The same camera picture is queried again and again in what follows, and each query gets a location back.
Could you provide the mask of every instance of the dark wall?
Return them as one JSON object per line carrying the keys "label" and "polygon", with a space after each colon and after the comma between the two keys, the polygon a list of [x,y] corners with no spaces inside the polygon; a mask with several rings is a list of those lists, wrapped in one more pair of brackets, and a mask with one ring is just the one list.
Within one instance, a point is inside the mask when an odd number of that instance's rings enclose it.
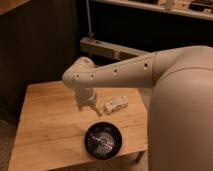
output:
{"label": "dark wall", "polygon": [[0,16],[0,117],[19,118],[28,84],[61,79],[79,38],[75,0],[31,0]]}
{"label": "dark wall", "polygon": [[[85,4],[78,1],[81,36],[87,33]],[[95,38],[147,51],[189,45],[213,46],[213,21],[91,3]]]}

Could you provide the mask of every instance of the metal shelf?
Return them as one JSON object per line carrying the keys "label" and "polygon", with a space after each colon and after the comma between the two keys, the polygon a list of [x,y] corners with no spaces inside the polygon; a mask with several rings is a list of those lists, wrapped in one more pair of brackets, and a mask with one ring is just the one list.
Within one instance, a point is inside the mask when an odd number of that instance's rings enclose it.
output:
{"label": "metal shelf", "polygon": [[167,3],[163,6],[128,0],[92,0],[92,1],[213,21],[213,14],[172,8],[173,0],[167,0]]}

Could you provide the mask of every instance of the wooden tabletop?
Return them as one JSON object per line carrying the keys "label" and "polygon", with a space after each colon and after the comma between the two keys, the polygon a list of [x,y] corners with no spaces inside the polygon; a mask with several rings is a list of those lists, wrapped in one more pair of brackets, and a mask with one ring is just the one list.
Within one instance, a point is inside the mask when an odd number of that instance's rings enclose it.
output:
{"label": "wooden tabletop", "polygon": [[122,134],[117,154],[147,149],[147,114],[140,93],[130,88],[97,88],[97,108],[125,95],[127,108],[98,115],[90,107],[79,110],[74,92],[62,82],[30,85],[26,92],[16,135],[10,171],[50,170],[94,161],[84,147],[84,135],[96,122],[116,125]]}

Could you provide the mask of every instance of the wall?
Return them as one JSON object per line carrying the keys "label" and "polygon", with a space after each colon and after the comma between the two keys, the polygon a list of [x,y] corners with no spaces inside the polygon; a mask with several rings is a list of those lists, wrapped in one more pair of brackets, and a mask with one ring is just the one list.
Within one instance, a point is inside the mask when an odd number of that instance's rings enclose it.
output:
{"label": "wall", "polygon": [[0,16],[0,117],[18,120],[26,86],[60,80],[77,56],[76,1],[31,0]]}

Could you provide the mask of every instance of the small white object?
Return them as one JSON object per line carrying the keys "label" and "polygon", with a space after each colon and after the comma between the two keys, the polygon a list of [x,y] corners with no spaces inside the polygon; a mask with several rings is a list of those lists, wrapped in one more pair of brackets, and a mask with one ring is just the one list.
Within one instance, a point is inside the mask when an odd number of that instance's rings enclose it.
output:
{"label": "small white object", "polygon": [[113,113],[128,106],[128,98],[126,96],[117,97],[104,105],[106,113]]}

